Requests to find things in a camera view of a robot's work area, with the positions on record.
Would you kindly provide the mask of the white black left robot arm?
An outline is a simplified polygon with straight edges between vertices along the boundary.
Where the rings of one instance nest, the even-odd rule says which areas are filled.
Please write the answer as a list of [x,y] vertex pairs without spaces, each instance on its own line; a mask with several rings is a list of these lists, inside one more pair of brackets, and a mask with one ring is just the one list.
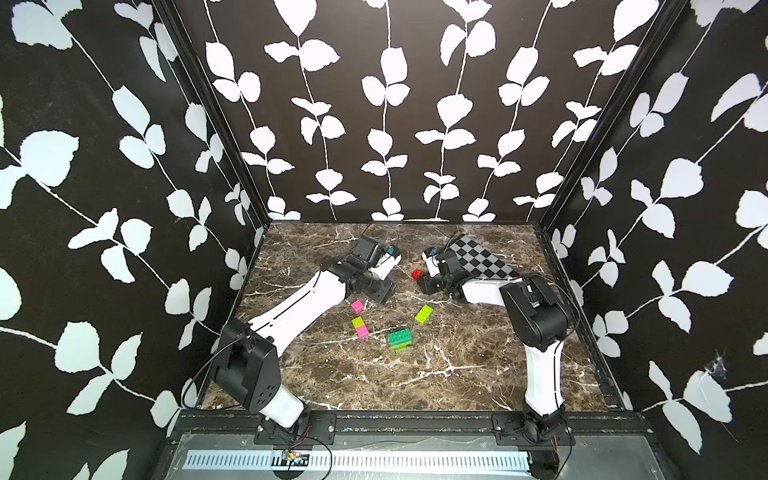
[[361,236],[351,250],[324,261],[277,306],[247,322],[227,322],[211,359],[210,379],[248,412],[294,429],[307,417],[307,407],[283,385],[281,356],[315,320],[351,294],[386,303],[395,291],[388,275],[401,259],[398,246]]

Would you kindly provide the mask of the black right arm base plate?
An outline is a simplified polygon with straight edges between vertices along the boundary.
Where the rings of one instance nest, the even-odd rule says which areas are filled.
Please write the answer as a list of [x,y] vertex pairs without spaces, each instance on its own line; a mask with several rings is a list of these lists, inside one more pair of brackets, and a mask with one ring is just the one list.
[[499,446],[548,449],[572,446],[573,438],[563,415],[540,417],[535,412],[505,412],[491,416],[492,433]]

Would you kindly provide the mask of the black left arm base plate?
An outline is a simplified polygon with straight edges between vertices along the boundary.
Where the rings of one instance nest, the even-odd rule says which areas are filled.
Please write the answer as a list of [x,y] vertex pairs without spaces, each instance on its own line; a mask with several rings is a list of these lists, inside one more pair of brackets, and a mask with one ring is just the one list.
[[282,427],[274,419],[260,417],[254,436],[256,445],[307,447],[332,445],[335,438],[337,415],[331,411],[308,410],[289,427]]

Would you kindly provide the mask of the black and white chessboard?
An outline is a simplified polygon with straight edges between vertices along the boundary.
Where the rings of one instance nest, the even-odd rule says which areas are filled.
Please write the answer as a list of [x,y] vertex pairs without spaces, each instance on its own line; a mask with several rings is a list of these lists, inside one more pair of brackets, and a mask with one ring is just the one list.
[[519,274],[490,250],[464,235],[448,245],[459,264],[472,276],[481,279],[514,279]]

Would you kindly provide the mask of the dark green 2x4 lego brick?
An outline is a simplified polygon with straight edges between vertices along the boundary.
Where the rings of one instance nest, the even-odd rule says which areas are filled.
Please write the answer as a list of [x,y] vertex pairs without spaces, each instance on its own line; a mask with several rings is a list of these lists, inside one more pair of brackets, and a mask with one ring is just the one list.
[[412,341],[413,341],[413,337],[409,329],[399,330],[388,335],[389,346],[394,344],[408,343]]

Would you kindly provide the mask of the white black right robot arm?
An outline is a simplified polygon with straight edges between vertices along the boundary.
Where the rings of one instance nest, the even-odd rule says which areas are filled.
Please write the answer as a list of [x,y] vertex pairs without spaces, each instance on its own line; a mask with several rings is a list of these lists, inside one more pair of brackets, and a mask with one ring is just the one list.
[[525,347],[527,386],[523,425],[531,439],[563,423],[561,355],[572,315],[539,274],[520,275],[487,250],[428,248],[422,252],[427,271],[416,274],[424,294],[444,292],[469,304],[506,309],[513,331]]

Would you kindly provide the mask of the lime 2x4 lego brick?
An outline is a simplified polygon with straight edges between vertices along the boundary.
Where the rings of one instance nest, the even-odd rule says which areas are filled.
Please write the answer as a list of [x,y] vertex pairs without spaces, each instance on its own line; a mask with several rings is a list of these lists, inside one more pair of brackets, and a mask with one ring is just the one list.
[[415,320],[420,324],[425,324],[432,315],[434,309],[429,305],[424,305],[415,315]]

